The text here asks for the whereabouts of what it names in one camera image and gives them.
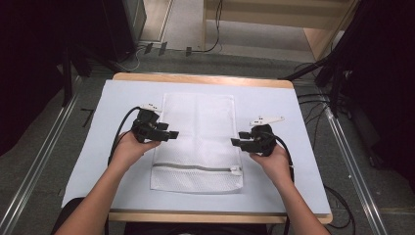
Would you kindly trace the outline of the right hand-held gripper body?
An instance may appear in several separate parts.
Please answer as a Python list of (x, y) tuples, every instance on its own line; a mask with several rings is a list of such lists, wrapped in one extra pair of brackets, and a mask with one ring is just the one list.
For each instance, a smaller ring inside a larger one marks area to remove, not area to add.
[(268, 157), (277, 145), (278, 136), (273, 133), (271, 123), (282, 121), (284, 117), (258, 117), (250, 122), (251, 137), (259, 145), (257, 153)]

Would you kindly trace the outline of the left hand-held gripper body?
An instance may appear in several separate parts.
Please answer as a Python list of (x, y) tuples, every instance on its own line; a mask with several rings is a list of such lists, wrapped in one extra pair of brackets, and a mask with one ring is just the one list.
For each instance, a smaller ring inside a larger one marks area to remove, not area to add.
[(161, 133), (157, 130), (157, 120), (160, 117), (160, 109), (153, 104), (145, 104), (139, 107), (137, 118), (133, 121), (131, 132), (138, 142), (145, 140), (161, 141)]

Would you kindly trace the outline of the white mesh laundry bag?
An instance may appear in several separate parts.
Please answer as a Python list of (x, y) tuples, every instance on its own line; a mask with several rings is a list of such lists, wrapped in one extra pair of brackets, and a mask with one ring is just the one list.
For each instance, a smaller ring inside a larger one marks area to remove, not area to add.
[(229, 194), (244, 187), (231, 95), (166, 93), (161, 120), (178, 136), (154, 153), (153, 190), (190, 194)]

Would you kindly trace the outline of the person's right hand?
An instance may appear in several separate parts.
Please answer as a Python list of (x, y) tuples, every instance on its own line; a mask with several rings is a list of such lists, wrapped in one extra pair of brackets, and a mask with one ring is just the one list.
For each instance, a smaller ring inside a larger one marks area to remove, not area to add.
[(268, 157), (256, 153), (251, 153), (250, 157), (262, 167), (265, 174), (278, 189), (293, 185), (288, 154), (281, 146), (276, 145)]

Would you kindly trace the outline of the person's left hand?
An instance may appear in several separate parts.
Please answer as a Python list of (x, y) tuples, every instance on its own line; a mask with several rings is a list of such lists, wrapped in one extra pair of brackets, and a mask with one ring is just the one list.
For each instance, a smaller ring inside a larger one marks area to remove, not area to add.
[(125, 174), (142, 156), (159, 144), (159, 141), (140, 143), (130, 131), (123, 132), (117, 139), (109, 171)]

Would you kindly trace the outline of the wooden table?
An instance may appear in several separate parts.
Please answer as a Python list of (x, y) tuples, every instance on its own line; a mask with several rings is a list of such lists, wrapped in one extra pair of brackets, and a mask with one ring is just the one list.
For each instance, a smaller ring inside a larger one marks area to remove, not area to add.
[[(295, 184), (318, 220), (324, 224), (333, 215), (305, 124), (300, 114), (297, 94), (292, 82), (259, 78), (185, 75), (167, 73), (125, 73), (115, 81), (136, 84), (137, 94), (152, 98), (161, 92), (200, 92), (235, 96), (236, 125), (248, 127), (257, 116), (282, 116), (272, 125), (273, 131), (288, 145), (294, 163)], [(137, 187), (133, 193), (135, 206), (113, 208), (110, 220), (128, 222), (188, 223), (284, 223), (286, 212), (281, 198), (260, 166), (246, 153), (242, 155), (246, 170), (246, 186), (239, 194), (185, 195), (163, 193)]]

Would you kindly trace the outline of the pale blue table mat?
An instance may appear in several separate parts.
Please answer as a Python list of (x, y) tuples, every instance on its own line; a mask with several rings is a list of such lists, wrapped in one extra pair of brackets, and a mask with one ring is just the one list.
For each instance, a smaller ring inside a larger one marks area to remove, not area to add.
[(109, 80), (64, 200), (110, 212), (326, 215), (296, 92)]

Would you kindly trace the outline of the black metal stand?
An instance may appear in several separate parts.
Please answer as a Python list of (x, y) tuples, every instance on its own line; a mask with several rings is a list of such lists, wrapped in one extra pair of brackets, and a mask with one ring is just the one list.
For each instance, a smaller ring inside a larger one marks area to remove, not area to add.
[(87, 58), (92, 58), (99, 64), (103, 65), (112, 72), (118, 72), (119, 68), (108, 60), (100, 57), (88, 48), (75, 44), (73, 46), (66, 45), (62, 53), (62, 66), (63, 66), (63, 87), (64, 87), (64, 100), (63, 107), (69, 104), (70, 99), (73, 96), (72, 91), (72, 72), (71, 68), (75, 68), (76, 71), (85, 76), (89, 76), (92, 72)]
[(331, 52), (329, 55), (324, 57), (317, 62), (310, 63), (305, 68), (295, 71), (294, 73), (282, 77), (282, 80), (293, 81), (300, 78), (301, 76), (311, 73), (317, 69), (320, 69), (320, 72), (314, 79), (314, 83), (317, 87), (323, 88), (329, 84), (329, 81), (332, 81), (330, 92), (329, 92), (329, 107), (336, 118), (338, 116), (339, 110), (339, 93), (342, 84), (342, 80), (345, 78), (344, 75), (344, 65), (339, 62), (340, 56), (336, 51)]

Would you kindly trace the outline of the person's dark pants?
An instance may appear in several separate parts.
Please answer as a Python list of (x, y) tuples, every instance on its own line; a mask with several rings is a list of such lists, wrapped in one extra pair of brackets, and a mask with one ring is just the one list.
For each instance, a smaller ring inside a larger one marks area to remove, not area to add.
[(268, 235), (264, 224), (127, 222), (123, 235)]

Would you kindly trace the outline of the dark cabinet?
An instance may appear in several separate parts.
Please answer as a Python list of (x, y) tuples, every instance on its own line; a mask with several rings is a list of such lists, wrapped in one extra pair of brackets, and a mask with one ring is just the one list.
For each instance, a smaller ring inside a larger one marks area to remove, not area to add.
[(108, 60), (121, 62), (136, 51), (147, 19), (144, 0), (98, 0), (97, 46)]

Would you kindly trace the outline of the metal floor rail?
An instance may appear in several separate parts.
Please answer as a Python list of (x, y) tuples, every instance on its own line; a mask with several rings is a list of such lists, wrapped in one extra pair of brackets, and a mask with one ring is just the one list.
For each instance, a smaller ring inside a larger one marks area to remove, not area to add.
[(330, 100), (327, 96), (321, 95), (321, 101), (325, 104), (326, 117), (331, 126), (334, 137), (342, 153), (342, 157), (346, 164), (348, 175), (353, 183), (355, 192), (366, 215), (367, 221), (371, 227), (374, 235), (389, 235), (385, 224), (382, 221), (380, 211), (372, 197), (372, 194), (367, 186), (367, 183), (360, 171), (354, 154), (347, 142), (344, 131), (338, 119), (331, 112), (329, 106)]
[(79, 89), (82, 86), (82, 83), (83, 78), (78, 75), (74, 80), (74, 84), (71, 86), (73, 89), (72, 97), (64, 107), (60, 108), (51, 129), (49, 130), (41, 145), (41, 148), (37, 152), (27, 174), (23, 179), (22, 184), (8, 206), (5, 215), (0, 221), (0, 235), (12, 235), (12, 232), (31, 196), (31, 193), (37, 184), (37, 181), (45, 165), (47, 164), (66, 123), (68, 122), (72, 110), (77, 102)]

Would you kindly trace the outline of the light wooden furniture frame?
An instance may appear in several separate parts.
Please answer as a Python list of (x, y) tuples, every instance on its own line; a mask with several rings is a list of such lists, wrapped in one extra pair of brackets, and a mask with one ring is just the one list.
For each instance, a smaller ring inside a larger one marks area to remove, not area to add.
[(301, 27), (315, 60), (321, 60), (352, 21), (359, 0), (223, 0), (227, 22)]

